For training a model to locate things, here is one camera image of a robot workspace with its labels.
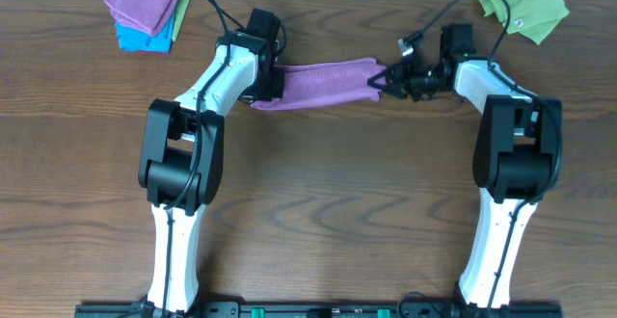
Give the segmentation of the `purple microfiber cloth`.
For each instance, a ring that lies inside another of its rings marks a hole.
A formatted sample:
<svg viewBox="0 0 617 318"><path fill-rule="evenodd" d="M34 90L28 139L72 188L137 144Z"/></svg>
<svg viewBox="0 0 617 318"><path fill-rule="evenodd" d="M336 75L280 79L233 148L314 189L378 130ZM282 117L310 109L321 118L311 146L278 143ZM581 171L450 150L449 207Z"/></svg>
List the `purple microfiber cloth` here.
<svg viewBox="0 0 617 318"><path fill-rule="evenodd" d="M282 97L256 101L252 104L254 109L293 111L364 99L378 101L380 92L367 81L386 69L375 58L282 68L285 72Z"/></svg>

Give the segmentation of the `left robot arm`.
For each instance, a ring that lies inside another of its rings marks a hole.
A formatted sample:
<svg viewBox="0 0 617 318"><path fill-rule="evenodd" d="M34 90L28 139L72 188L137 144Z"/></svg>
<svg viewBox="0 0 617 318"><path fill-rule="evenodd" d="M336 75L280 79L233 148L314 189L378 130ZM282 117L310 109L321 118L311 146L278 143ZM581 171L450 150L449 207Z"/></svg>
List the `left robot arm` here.
<svg viewBox="0 0 617 318"><path fill-rule="evenodd" d="M275 61L283 34L275 14L253 10L246 27L218 37L213 61L190 89L148 107L138 181L155 221L155 260L143 317L196 313L201 221L223 176L226 117L238 100L282 97Z"/></svg>

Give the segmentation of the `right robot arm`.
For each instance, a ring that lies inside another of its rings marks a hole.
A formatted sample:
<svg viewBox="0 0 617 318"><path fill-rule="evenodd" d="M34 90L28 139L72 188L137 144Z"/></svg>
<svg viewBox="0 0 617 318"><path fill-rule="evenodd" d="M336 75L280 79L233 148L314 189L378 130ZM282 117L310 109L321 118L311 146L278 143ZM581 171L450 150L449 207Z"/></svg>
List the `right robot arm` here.
<svg viewBox="0 0 617 318"><path fill-rule="evenodd" d="M526 226L558 178L563 140L559 100L541 97L479 55L469 24L441 29L440 59L423 66L416 56L422 34L403 37L400 62L371 76L370 87L397 98L428 100L453 93L481 115L472 157L480 212L471 254L447 315L506 317L510 280Z"/></svg>

